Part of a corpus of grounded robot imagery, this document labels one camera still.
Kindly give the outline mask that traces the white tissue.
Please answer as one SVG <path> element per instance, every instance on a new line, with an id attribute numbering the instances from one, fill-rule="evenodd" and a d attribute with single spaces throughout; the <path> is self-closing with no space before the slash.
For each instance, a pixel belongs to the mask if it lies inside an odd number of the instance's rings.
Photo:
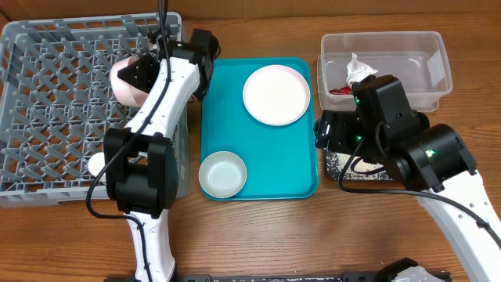
<path id="1" fill-rule="evenodd" d="M 373 69 L 366 63 L 358 60 L 355 53 L 351 54 L 351 61 L 346 66 L 347 77 L 346 84 L 351 88 L 356 82 L 361 82 L 370 75 L 376 74 L 378 70 Z"/>

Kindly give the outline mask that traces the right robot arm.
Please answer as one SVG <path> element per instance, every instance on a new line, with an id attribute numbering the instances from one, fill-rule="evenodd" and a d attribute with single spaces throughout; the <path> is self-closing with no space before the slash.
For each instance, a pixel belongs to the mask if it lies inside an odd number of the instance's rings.
<path id="1" fill-rule="evenodd" d="M 430 125 L 411 108 L 402 83 L 370 75 L 350 93 L 355 111 L 324 110 L 314 125 L 315 145 L 349 159 L 337 178 L 345 192 L 416 197 L 445 235 L 472 281 L 500 279 L 500 219 L 486 193 L 477 163 L 460 135 Z M 400 190 L 351 189 L 343 184 L 358 161 L 377 164 L 403 185 Z"/>

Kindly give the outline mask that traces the small white bowl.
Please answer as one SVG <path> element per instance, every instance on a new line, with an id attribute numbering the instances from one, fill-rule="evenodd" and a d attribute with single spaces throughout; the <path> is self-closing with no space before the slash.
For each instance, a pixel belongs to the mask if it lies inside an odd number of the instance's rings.
<path id="1" fill-rule="evenodd" d="M 130 56 L 116 62 L 110 69 L 110 85 L 114 96 L 120 104 L 129 107 L 141 107 L 149 95 L 148 92 L 139 90 L 118 77 L 118 71 L 128 67 L 137 60 L 137 57 Z"/>

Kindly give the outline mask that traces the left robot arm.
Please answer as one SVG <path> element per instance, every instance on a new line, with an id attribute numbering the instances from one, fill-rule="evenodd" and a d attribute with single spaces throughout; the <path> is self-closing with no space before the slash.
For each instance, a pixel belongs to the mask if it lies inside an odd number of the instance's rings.
<path id="1" fill-rule="evenodd" d="M 179 191 L 175 133 L 190 97 L 208 92 L 220 53 L 211 31 L 196 29 L 188 42 L 153 36 L 146 54 L 112 66 L 110 82 L 118 102 L 137 107 L 123 128 L 103 139 L 106 192 L 131 228 L 135 281 L 172 281 L 176 265 L 168 243 L 168 210 Z"/>

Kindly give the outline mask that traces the red snack wrapper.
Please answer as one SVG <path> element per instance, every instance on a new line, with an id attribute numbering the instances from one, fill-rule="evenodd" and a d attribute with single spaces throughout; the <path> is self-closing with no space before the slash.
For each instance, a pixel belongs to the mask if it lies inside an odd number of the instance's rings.
<path id="1" fill-rule="evenodd" d="M 349 86 L 345 86 L 343 88 L 331 89 L 329 94 L 331 95 L 349 95 L 351 93 L 351 88 Z"/>

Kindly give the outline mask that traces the white rice grains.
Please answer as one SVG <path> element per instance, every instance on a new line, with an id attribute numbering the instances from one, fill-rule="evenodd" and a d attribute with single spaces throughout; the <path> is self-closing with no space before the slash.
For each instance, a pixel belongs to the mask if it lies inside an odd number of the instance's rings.
<path id="1" fill-rule="evenodd" d="M 342 169 L 347 163 L 350 155 L 349 154 L 339 154 L 334 153 L 329 150 L 326 151 L 326 160 L 325 160 L 325 171 L 326 176 L 333 180 L 337 181 L 337 178 L 341 174 Z M 370 164 L 366 163 L 363 160 L 356 162 L 358 157 L 354 159 L 354 169 L 348 168 L 345 173 L 344 179 L 349 181 L 392 181 L 392 179 L 387 175 L 386 172 L 378 172 L 372 175 L 365 175 L 365 172 L 369 172 L 372 170 L 376 170 L 378 168 L 382 168 L 380 164 Z"/>

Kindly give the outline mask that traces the white paper cup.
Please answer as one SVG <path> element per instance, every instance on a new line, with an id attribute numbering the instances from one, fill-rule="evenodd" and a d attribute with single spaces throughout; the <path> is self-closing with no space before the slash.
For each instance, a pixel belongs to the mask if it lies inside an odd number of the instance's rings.
<path id="1" fill-rule="evenodd" d="M 105 166 L 105 155 L 103 152 L 98 152 L 93 154 L 88 160 L 88 171 L 93 175 L 97 176 L 100 171 Z"/>

